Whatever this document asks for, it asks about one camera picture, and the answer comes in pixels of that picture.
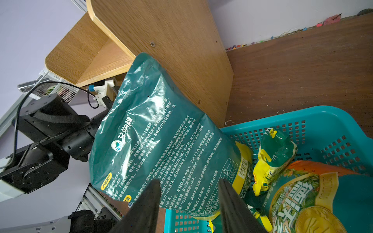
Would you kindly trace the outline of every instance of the snack package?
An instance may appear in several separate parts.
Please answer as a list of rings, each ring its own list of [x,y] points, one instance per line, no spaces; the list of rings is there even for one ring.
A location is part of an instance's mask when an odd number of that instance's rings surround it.
[[[92,185],[114,200],[134,202],[148,182],[159,179],[161,208],[210,220],[219,214],[219,178],[246,195],[252,156],[141,53],[95,135],[89,163]]]
[[[273,233],[372,232],[373,178],[296,161],[272,182],[261,213],[269,217]]]
[[[253,190],[256,196],[269,189],[272,178],[292,161],[297,149],[288,135],[272,128],[266,129],[261,138],[258,163],[254,167]]]

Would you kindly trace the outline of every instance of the debris on floor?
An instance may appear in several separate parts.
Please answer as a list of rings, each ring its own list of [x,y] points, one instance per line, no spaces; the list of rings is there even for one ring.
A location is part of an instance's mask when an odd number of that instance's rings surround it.
[[[325,21],[324,21],[324,25],[330,25],[332,23],[338,23],[341,21],[341,15],[342,14],[339,14],[339,15],[333,15],[329,18],[327,18]]]

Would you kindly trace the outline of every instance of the teal plastic bag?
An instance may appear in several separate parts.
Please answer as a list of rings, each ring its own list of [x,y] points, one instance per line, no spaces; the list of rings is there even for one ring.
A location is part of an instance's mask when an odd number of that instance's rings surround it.
[[[213,219],[219,214],[219,178],[245,196],[252,155],[186,99],[156,60],[141,53],[95,135],[91,182],[114,200],[133,202],[159,179],[160,207]]]

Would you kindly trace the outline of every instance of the wooden panel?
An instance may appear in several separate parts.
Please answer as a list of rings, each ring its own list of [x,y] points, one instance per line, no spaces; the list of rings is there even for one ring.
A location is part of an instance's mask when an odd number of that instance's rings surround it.
[[[205,0],[88,0],[87,8],[123,51],[153,56],[180,90],[223,126],[233,73]]]
[[[84,86],[125,73],[131,67],[132,62],[132,58],[108,38],[107,43],[85,70],[76,85]]]
[[[227,126],[330,105],[373,137],[373,14],[227,54],[235,73]]]
[[[127,72],[132,61],[86,13],[46,57],[46,67],[84,86]]]

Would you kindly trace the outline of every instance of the brown floor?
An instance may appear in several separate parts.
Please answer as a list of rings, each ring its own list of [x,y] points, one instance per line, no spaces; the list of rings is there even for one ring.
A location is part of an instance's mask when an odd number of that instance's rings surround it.
[[[373,13],[228,52],[226,126],[317,105],[347,111],[373,137]]]

